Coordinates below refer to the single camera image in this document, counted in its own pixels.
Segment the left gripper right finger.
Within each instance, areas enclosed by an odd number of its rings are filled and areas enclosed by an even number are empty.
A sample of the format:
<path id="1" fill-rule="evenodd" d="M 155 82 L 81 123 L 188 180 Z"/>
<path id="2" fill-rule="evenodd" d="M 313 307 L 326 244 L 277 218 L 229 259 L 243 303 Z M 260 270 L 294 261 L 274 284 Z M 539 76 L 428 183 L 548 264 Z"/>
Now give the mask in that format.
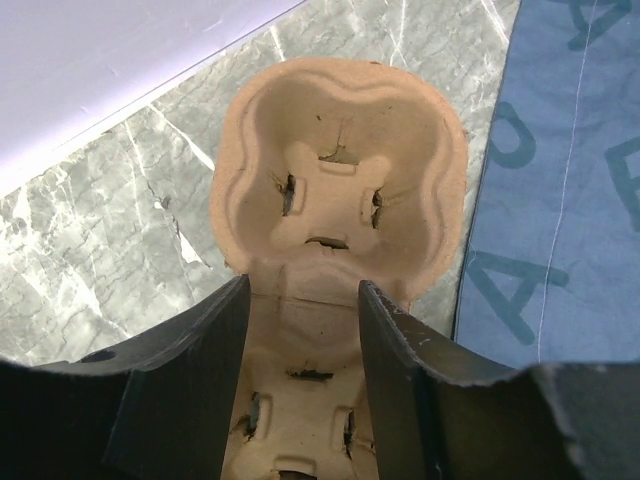
<path id="1" fill-rule="evenodd" d="M 513 369 L 424 325 L 370 281 L 360 342 L 383 479 L 635 479 L 639 367 Z"/>

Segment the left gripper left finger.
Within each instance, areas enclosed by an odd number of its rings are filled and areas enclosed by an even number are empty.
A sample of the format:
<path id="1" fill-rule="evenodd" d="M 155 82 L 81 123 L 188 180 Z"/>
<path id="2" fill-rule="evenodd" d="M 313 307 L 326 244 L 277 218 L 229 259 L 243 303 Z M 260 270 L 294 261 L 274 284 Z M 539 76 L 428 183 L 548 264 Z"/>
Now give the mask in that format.
<path id="1" fill-rule="evenodd" d="M 239 276 L 70 363 L 1 365 L 5 479 L 217 479 L 250 310 Z"/>

